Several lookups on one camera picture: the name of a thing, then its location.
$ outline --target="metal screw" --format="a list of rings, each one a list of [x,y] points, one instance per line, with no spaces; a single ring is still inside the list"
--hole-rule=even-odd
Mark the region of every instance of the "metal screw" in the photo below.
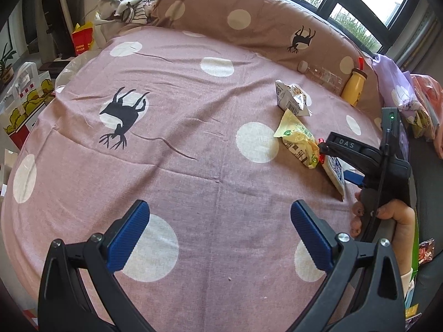
[[[91,236],[91,241],[92,242],[99,242],[99,241],[101,241],[102,238],[103,238],[103,235],[101,233],[94,233]]]
[[[349,242],[351,239],[347,233],[340,233],[338,234],[338,239],[342,242]]]
[[[52,245],[52,247],[55,247],[55,248],[60,247],[61,240],[60,239],[55,239],[54,241],[52,241],[51,245]]]
[[[380,245],[382,245],[383,247],[388,247],[391,243],[389,242],[389,240],[387,238],[382,238],[380,240]]]

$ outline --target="brown bottle lid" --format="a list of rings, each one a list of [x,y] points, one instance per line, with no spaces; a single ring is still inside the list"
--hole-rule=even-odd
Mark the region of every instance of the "brown bottle lid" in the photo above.
[[[368,78],[368,75],[366,74],[366,72],[364,72],[363,70],[360,70],[359,68],[353,68],[352,72],[356,72],[356,73],[362,75],[365,79]]]

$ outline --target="human hand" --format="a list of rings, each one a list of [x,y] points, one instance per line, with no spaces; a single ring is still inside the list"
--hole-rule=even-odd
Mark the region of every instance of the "human hand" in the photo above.
[[[357,202],[352,206],[352,213],[355,217],[351,220],[351,236],[357,237],[362,232],[361,216],[364,214],[364,207],[360,201],[360,191],[355,193]],[[393,199],[389,203],[381,206],[377,211],[380,219],[393,218],[397,221],[393,240],[391,241],[397,259],[400,275],[407,274],[411,270],[413,259],[413,246],[415,235],[415,212],[399,199]]]

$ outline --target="blue gripper pad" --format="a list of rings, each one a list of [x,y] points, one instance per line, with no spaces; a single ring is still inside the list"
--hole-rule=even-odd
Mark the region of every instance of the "blue gripper pad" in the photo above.
[[[320,220],[302,199],[292,204],[291,221],[315,266],[325,272],[331,271],[334,267],[331,245],[331,236],[335,236],[334,230],[326,221]]]
[[[107,249],[106,266],[111,273],[125,267],[129,256],[149,222],[149,206],[145,201],[138,200],[123,219],[123,226],[117,232]]]
[[[362,186],[363,179],[365,178],[365,176],[359,175],[358,173],[349,170],[343,172],[343,177],[345,178],[346,181],[353,183],[354,185],[357,186]]]

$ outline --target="clear plastic bottle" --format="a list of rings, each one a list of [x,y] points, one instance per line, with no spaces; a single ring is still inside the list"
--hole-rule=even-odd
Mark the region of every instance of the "clear plastic bottle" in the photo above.
[[[340,95],[343,89],[343,82],[340,77],[334,75],[331,71],[319,66],[309,66],[306,61],[298,63],[298,71],[308,76],[315,83],[324,86],[336,95]]]

